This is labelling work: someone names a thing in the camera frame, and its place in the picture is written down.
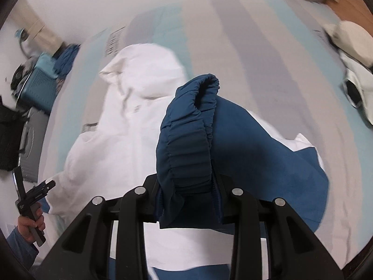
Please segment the blue denim left forearm sleeve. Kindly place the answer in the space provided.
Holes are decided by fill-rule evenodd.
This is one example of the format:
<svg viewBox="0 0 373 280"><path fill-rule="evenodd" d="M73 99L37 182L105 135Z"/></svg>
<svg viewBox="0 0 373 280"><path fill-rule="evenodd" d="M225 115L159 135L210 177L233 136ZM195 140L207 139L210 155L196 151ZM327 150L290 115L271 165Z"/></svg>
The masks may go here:
<svg viewBox="0 0 373 280"><path fill-rule="evenodd" d="M29 243L23 238L16 227L6 238L10 249L12 249L17 260L29 270L39 254L38 249L33 243Z"/></svg>

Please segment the person's left hand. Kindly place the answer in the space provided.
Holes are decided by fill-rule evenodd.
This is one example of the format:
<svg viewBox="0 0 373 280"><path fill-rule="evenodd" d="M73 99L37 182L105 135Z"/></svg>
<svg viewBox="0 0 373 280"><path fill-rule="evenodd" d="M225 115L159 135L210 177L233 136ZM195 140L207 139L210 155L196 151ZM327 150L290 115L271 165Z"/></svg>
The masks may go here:
<svg viewBox="0 0 373 280"><path fill-rule="evenodd" d="M26 216L18 217L18 223L17 223L18 232L28 243L35 242L35 238L30 231L31 228L38 228L40 231L45 230L45 222L44 222L44 216L43 216L41 204L37 203L37 207L38 209L36 210L36 216L38 217L38 219L36 221Z"/></svg>

